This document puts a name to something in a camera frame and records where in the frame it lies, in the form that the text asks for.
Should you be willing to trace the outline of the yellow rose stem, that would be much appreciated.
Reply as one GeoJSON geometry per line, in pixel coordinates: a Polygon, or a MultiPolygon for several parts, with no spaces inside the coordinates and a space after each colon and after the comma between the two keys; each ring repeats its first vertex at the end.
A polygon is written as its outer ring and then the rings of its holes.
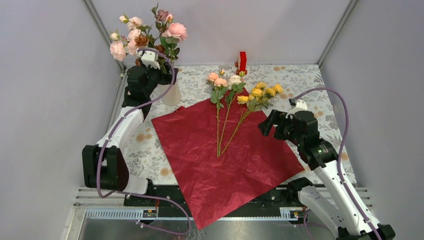
{"type": "Polygon", "coordinates": [[[237,101],[237,104],[240,105],[240,118],[228,142],[225,144],[224,148],[221,149],[221,154],[227,150],[246,118],[253,112],[268,109],[272,105],[270,103],[271,99],[283,92],[284,88],[280,84],[268,86],[265,82],[259,82],[252,88],[248,95],[240,95],[241,93],[239,93],[234,101],[237,101]]]}

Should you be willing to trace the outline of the dusty pink brown rose stem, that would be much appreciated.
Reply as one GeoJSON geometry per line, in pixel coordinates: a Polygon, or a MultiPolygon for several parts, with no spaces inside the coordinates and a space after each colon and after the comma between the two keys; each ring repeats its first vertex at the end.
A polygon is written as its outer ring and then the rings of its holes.
{"type": "Polygon", "coordinates": [[[139,48],[154,48],[164,54],[171,63],[179,59],[180,48],[178,44],[188,38],[187,28],[174,21],[174,16],[167,10],[160,9],[158,5],[151,10],[154,16],[154,27],[146,25],[139,17],[132,17],[127,25],[135,35],[127,39],[139,48]]]}

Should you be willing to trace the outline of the cream white rose stem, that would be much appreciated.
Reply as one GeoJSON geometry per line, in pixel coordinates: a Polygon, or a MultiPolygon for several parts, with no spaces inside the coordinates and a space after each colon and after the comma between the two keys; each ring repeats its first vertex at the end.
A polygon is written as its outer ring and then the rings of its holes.
{"type": "Polygon", "coordinates": [[[230,113],[231,106],[236,99],[237,95],[240,94],[243,91],[243,88],[245,86],[243,77],[240,75],[232,75],[226,80],[226,92],[224,93],[224,86],[221,85],[217,87],[217,122],[220,123],[220,117],[219,117],[219,111],[223,108],[226,109],[224,122],[222,124],[222,128],[219,132],[218,138],[217,138],[217,156],[220,157],[222,150],[222,143],[224,139],[224,134],[226,130],[226,125],[230,113]]]}

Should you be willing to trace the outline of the peach rose stem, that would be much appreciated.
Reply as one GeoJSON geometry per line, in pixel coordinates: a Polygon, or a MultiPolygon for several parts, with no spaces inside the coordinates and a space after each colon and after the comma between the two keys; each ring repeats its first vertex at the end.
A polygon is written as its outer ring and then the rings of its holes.
{"type": "Polygon", "coordinates": [[[218,73],[210,73],[207,77],[207,82],[212,87],[210,102],[216,106],[216,156],[219,157],[221,155],[220,110],[224,107],[221,100],[228,90],[228,81],[226,79],[225,71],[221,69],[218,73]]]}

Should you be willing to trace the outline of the red wrapping paper sheet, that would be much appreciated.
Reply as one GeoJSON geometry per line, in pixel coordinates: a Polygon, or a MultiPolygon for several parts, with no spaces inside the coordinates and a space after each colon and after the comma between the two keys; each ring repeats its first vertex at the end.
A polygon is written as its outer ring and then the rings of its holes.
{"type": "Polygon", "coordinates": [[[263,136],[262,111],[240,122],[210,100],[152,120],[197,228],[202,229],[303,171],[285,141],[263,136]]]}

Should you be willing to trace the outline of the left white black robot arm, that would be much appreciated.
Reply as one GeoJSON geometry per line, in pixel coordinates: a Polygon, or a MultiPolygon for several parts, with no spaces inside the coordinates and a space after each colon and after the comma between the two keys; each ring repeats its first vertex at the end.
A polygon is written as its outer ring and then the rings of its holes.
{"type": "Polygon", "coordinates": [[[127,70],[127,85],[116,121],[96,144],[86,145],[82,150],[86,187],[136,194],[144,206],[154,202],[155,192],[149,188],[151,180],[131,174],[123,153],[133,132],[149,114],[152,92],[158,86],[167,88],[176,84],[178,68],[167,64],[165,70],[167,73],[144,65],[127,70]]]}

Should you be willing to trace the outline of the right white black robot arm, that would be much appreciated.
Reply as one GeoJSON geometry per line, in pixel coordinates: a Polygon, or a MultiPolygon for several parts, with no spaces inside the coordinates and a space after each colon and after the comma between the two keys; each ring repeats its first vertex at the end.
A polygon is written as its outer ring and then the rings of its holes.
{"type": "Polygon", "coordinates": [[[300,158],[322,181],[333,200],[328,201],[311,181],[301,177],[288,184],[286,198],[291,205],[308,207],[337,240],[394,239],[394,229],[381,224],[373,215],[340,166],[335,148],[320,137],[318,121],[312,112],[272,110],[258,128],[263,136],[268,136],[272,126],[275,126],[275,139],[296,145],[300,158]]]}

